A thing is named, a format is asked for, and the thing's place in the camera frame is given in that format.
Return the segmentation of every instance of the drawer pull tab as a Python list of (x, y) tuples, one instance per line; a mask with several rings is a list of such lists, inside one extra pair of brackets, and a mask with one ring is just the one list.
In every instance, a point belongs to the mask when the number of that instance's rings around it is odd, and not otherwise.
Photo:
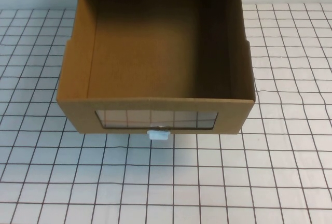
[(168, 140), (168, 137), (171, 134), (171, 132), (150, 130), (147, 131), (147, 134), (149, 134), (151, 140)]

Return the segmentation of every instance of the grid paper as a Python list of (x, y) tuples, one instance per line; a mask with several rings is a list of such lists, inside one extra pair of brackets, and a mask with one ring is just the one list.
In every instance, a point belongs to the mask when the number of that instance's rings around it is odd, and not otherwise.
[(238, 135), (81, 135), (57, 106), (74, 10), (0, 11), (0, 223), (332, 223), (332, 4), (244, 5)]

